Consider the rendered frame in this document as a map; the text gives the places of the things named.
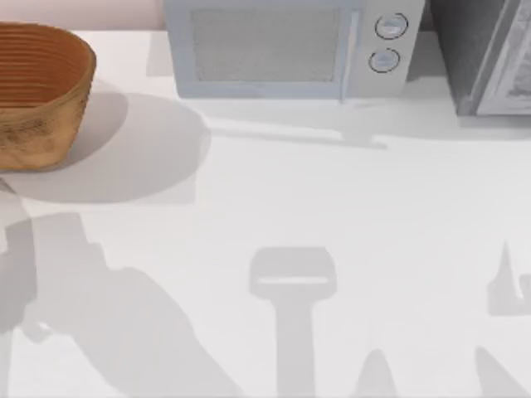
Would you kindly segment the microwave oven door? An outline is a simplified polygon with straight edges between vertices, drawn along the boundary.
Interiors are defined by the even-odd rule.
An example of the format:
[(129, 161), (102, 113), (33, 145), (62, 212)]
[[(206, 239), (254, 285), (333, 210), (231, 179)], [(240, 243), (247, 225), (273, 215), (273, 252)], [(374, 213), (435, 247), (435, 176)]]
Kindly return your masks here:
[(163, 0), (180, 97), (340, 99), (355, 0)]

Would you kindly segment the pale microwave oven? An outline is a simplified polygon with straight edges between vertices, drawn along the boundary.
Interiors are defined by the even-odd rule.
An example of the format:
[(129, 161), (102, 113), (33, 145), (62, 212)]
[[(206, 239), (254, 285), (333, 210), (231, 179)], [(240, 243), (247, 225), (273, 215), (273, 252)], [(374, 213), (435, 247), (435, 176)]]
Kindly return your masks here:
[(390, 98), (426, 0), (163, 0), (178, 94)]

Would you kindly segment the round microwave knob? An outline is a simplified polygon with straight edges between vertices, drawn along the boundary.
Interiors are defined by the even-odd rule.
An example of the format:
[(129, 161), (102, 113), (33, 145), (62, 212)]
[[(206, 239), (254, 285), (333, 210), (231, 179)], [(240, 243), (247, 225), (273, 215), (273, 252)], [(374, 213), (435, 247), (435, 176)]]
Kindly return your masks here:
[(407, 17), (396, 12), (378, 18), (375, 23), (375, 32), (383, 40), (395, 40), (405, 34), (408, 25)]
[(374, 51), (368, 59), (368, 66), (378, 74), (387, 74), (394, 71), (401, 63), (401, 55), (392, 48)]

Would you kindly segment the brown woven basket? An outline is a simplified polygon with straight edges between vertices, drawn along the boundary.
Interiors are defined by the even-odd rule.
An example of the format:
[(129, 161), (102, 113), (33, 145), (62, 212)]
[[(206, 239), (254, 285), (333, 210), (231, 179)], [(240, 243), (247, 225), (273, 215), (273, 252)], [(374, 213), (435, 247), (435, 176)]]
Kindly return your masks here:
[(85, 115), (96, 54), (76, 34), (0, 22), (0, 171), (55, 166)]

